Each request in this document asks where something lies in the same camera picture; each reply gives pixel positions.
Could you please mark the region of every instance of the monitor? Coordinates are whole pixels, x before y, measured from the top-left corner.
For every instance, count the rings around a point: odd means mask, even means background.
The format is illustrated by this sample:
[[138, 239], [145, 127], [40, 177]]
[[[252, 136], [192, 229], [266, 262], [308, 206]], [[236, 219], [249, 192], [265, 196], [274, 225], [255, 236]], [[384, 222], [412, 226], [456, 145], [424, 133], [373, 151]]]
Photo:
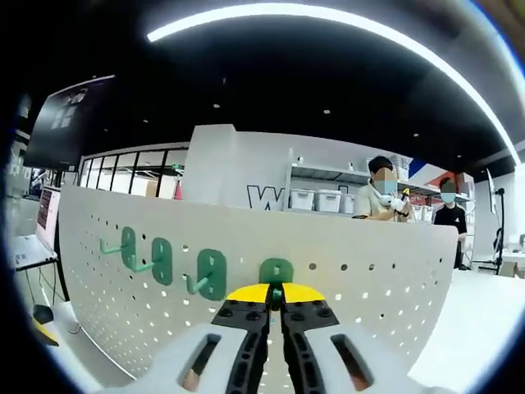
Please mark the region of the monitor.
[[31, 133], [25, 167], [77, 171], [85, 137], [112, 77], [88, 80], [47, 97]]
[[491, 213], [496, 215], [494, 180], [492, 179], [491, 172], [488, 170], [488, 168], [486, 169], [486, 175], [489, 180], [489, 204], [491, 205]]

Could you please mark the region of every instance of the black ceiling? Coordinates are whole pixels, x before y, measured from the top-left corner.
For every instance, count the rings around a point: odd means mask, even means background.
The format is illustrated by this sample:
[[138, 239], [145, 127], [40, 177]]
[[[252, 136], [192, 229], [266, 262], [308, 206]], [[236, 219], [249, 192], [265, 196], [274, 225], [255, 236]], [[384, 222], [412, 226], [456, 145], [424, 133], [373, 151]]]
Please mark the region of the black ceiling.
[[[59, 14], [46, 9], [45, 23], [33, 22], [45, 26], [27, 77], [35, 107], [53, 91], [115, 74], [85, 154], [187, 141], [194, 126], [215, 123], [370, 145], [457, 172], [504, 148], [486, 116], [441, 71], [357, 28], [259, 16], [153, 44], [145, 38], [160, 20], [225, 4], [97, 1], [65, 3]], [[417, 11], [413, 4], [396, 6]], [[414, 15], [445, 40], [460, 31], [457, 21]]]

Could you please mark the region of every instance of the ceiling light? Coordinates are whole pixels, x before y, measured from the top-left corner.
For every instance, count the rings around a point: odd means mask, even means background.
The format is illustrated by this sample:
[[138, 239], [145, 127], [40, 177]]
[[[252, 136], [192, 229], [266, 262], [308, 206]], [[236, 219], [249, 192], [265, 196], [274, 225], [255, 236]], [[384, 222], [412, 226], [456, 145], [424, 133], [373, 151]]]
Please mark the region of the ceiling light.
[[381, 37], [398, 43], [399, 45], [402, 45], [417, 55], [427, 59], [431, 64], [439, 68], [451, 80], [458, 84], [461, 89], [463, 89], [463, 91], [468, 94], [472, 100], [474, 100], [474, 102], [492, 122], [494, 128], [498, 131], [498, 133], [500, 133], [501, 139], [504, 141], [505, 145], [507, 145], [507, 148], [509, 149], [509, 152], [512, 155], [515, 163], [517, 165], [521, 163], [512, 141], [510, 140], [505, 128], [501, 124], [494, 111], [492, 111], [491, 107], [489, 107], [489, 104], [486, 103], [477, 90], [475, 90], [474, 87], [470, 85], [470, 83], [465, 80], [463, 76], [461, 76], [461, 74], [452, 68], [449, 63], [437, 56], [427, 47], [421, 45], [419, 42], [411, 39], [407, 35], [404, 35], [397, 30], [382, 25], [379, 22], [372, 21], [371, 19], [365, 18], [363, 16], [334, 10], [332, 8], [307, 6], [304, 4], [276, 2], [244, 4], [233, 7], [218, 8], [216, 10], [188, 16], [187, 18], [180, 19], [152, 31], [148, 34], [148, 40], [150, 42], [155, 42], [170, 34], [214, 21], [222, 21], [225, 19], [239, 18], [243, 16], [261, 15], [307, 16], [316, 19], [323, 19], [325, 21], [334, 21], [343, 23], [345, 25], [351, 25], [378, 34]]

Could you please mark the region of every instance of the black shirt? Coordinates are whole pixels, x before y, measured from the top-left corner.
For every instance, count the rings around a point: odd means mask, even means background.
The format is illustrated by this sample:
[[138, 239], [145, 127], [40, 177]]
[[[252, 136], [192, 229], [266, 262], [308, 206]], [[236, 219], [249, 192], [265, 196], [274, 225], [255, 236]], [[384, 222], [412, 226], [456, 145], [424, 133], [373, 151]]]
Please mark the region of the black shirt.
[[465, 221], [465, 211], [457, 204], [453, 208], [443, 205], [436, 211], [434, 224], [443, 226], [455, 226], [459, 234], [467, 232], [467, 222]]

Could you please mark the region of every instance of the white column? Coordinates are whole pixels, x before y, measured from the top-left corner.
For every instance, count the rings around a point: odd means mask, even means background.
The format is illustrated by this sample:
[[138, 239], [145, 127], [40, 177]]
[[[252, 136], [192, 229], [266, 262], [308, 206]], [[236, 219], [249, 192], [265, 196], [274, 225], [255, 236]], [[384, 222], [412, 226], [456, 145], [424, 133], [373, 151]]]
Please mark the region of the white column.
[[189, 142], [182, 199], [225, 204], [228, 176], [235, 158], [233, 125], [196, 126]]

